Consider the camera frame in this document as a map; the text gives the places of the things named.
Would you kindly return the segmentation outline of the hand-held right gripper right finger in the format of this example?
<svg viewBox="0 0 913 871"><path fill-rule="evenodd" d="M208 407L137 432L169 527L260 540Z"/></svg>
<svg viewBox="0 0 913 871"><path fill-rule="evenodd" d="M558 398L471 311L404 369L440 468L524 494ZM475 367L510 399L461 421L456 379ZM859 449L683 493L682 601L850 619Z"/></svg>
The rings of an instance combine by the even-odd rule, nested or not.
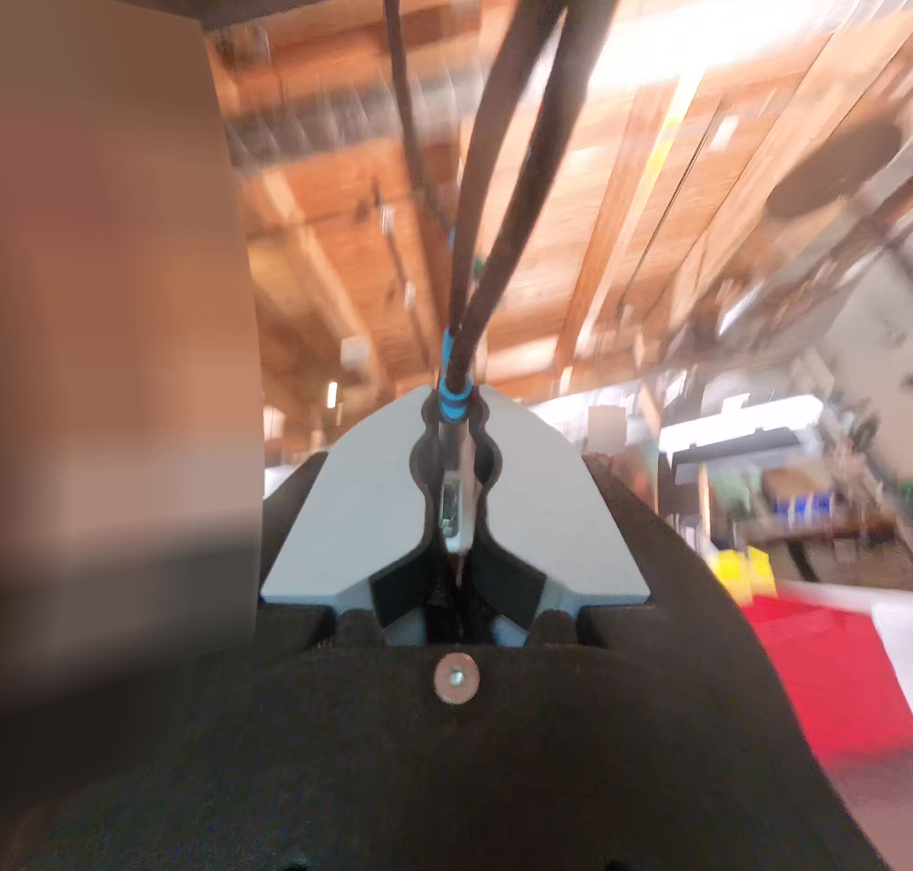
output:
<svg viewBox="0 0 913 871"><path fill-rule="evenodd" d="M582 455L480 389L480 596L497 613L641 605L650 591Z"/></svg>

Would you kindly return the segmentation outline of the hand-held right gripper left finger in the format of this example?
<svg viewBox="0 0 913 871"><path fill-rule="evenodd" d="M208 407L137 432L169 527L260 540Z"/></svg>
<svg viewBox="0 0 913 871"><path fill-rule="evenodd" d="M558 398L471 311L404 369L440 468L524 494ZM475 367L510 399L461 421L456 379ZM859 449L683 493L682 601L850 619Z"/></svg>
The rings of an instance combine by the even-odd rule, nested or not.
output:
<svg viewBox="0 0 913 871"><path fill-rule="evenodd" d="M425 475L432 389L377 410L330 449L273 561L266 603L411 613L435 585L437 518Z"/></svg>

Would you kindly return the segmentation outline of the red plastic bin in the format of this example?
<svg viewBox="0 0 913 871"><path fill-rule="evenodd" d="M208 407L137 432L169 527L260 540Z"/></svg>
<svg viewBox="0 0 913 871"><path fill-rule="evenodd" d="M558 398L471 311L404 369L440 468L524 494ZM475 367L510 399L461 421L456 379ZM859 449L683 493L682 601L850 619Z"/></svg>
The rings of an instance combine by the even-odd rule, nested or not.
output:
<svg viewBox="0 0 913 871"><path fill-rule="evenodd" d="M759 595L741 612L826 769L911 754L911 706L872 617Z"/></svg>

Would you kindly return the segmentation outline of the yellow plastic bin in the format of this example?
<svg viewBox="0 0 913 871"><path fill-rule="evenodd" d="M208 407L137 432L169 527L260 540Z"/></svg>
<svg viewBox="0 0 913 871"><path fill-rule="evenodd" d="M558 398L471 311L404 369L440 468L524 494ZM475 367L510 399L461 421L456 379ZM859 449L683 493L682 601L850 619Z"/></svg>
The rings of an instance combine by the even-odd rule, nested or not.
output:
<svg viewBox="0 0 913 871"><path fill-rule="evenodd" d="M749 606L758 596L776 598L776 580L767 552L754 547L745 551L724 550L712 554L708 567L740 606Z"/></svg>

